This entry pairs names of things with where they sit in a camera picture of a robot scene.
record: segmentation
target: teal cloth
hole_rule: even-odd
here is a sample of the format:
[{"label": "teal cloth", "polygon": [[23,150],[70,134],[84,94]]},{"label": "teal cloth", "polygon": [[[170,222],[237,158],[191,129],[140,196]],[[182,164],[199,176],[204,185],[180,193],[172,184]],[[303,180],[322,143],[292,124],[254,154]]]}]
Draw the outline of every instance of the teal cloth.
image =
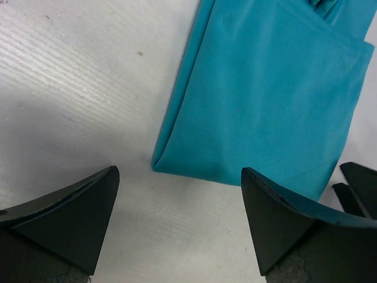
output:
[{"label": "teal cloth", "polygon": [[239,185],[252,167],[318,200],[373,53],[362,39],[374,15],[341,0],[319,12],[322,2],[202,0],[153,170]]}]

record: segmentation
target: teal shirt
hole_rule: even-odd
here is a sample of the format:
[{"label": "teal shirt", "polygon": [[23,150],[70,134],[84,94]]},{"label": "teal shirt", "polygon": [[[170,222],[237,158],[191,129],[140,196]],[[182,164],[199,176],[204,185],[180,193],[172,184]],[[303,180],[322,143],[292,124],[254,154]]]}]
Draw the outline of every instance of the teal shirt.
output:
[{"label": "teal shirt", "polygon": [[239,185],[252,167],[318,200],[373,52],[362,40],[370,7],[353,14],[338,1],[319,13],[302,0],[203,0],[153,169]]}]

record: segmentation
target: folded fabric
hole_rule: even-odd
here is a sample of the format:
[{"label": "folded fabric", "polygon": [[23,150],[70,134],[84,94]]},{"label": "folded fabric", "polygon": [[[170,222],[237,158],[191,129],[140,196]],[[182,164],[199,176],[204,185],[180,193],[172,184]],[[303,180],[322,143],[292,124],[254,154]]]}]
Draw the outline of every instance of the folded fabric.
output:
[{"label": "folded fabric", "polygon": [[239,185],[252,167],[318,200],[373,53],[360,40],[366,29],[343,29],[349,10],[336,18],[335,7],[318,14],[302,0],[203,0],[153,170]]},{"label": "folded fabric", "polygon": [[335,29],[363,40],[375,16],[377,0],[320,0],[312,7]]}]

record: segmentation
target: white table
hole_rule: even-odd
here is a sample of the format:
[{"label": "white table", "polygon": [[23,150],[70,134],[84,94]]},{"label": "white table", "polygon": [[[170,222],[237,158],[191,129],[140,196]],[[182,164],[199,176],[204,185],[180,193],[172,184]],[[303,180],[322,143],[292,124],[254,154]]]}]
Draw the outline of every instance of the white table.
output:
[{"label": "white table", "polygon": [[[264,282],[239,188],[150,169],[198,0],[0,2],[0,209],[116,164],[93,282]],[[374,168],[376,66],[342,157]]]}]

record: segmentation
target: white wooden surface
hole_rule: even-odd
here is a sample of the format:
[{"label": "white wooden surface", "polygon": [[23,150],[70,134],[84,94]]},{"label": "white wooden surface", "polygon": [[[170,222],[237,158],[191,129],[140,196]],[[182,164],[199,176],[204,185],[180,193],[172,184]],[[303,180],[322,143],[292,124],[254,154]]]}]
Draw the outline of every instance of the white wooden surface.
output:
[{"label": "white wooden surface", "polygon": [[[264,282],[239,188],[150,170],[198,0],[0,2],[0,209],[116,164],[93,282]],[[343,158],[375,168],[376,66]]]}]

